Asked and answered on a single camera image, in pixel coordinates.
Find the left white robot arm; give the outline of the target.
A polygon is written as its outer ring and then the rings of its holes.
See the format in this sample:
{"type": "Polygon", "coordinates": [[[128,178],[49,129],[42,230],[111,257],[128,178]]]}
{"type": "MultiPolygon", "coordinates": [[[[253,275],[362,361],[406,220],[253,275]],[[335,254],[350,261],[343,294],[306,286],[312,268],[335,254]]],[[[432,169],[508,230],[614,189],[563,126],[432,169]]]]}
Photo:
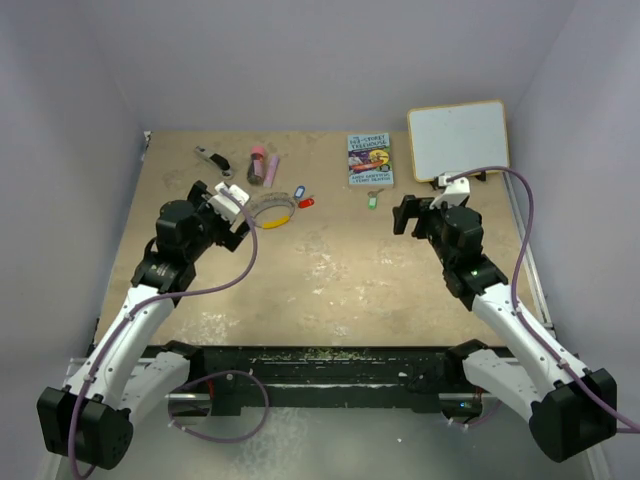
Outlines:
{"type": "Polygon", "coordinates": [[[257,234],[237,185],[213,191],[198,181],[184,200],[165,203],[135,269],[123,304],[106,334],[59,388],[46,388],[36,408],[46,449],[68,458],[76,479],[89,470],[111,470],[126,454],[134,429],[166,394],[202,387],[206,369],[198,353],[179,347],[141,361],[151,337],[192,295],[195,263],[211,246],[235,251],[245,236],[257,234]]]}

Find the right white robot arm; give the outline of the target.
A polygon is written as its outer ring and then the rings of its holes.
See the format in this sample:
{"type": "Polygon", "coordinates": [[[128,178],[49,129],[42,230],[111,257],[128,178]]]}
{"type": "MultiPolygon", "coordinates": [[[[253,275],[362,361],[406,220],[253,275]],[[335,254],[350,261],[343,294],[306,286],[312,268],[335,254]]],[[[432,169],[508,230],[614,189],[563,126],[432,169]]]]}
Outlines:
{"type": "Polygon", "coordinates": [[[473,385],[493,394],[527,424],[540,450],[562,462],[616,434],[612,415],[617,384],[567,352],[513,294],[504,273],[483,252],[481,215],[466,205],[436,207],[432,198],[407,195],[394,207],[393,232],[433,247],[453,297],[488,325],[516,359],[511,364],[469,341],[453,349],[446,383],[456,391],[473,385]]]}

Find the red key tag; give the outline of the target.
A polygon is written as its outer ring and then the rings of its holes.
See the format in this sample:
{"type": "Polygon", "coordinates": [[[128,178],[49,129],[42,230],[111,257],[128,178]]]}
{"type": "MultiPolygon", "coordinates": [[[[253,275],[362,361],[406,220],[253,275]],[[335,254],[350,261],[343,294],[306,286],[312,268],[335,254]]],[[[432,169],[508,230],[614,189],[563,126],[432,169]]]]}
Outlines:
{"type": "Polygon", "coordinates": [[[315,200],[313,198],[305,198],[298,202],[298,207],[300,209],[305,209],[313,206],[315,204],[315,200]]]}

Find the keyring yellow clip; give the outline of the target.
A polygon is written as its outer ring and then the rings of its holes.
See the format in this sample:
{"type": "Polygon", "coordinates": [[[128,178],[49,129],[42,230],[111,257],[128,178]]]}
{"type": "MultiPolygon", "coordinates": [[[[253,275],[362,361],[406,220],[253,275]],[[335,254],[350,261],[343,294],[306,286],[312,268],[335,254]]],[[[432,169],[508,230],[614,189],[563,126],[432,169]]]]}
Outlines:
{"type": "Polygon", "coordinates": [[[286,225],[297,209],[296,201],[287,193],[267,193],[253,198],[248,210],[257,228],[273,230],[286,225]]]}

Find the green key tag with key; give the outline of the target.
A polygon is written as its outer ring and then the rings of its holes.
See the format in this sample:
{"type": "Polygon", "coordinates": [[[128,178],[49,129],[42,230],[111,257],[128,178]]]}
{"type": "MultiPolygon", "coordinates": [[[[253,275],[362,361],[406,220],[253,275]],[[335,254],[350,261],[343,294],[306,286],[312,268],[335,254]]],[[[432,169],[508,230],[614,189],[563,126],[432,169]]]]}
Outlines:
{"type": "Polygon", "coordinates": [[[383,192],[383,189],[376,189],[368,192],[368,208],[375,210],[378,204],[378,196],[383,192]]]}

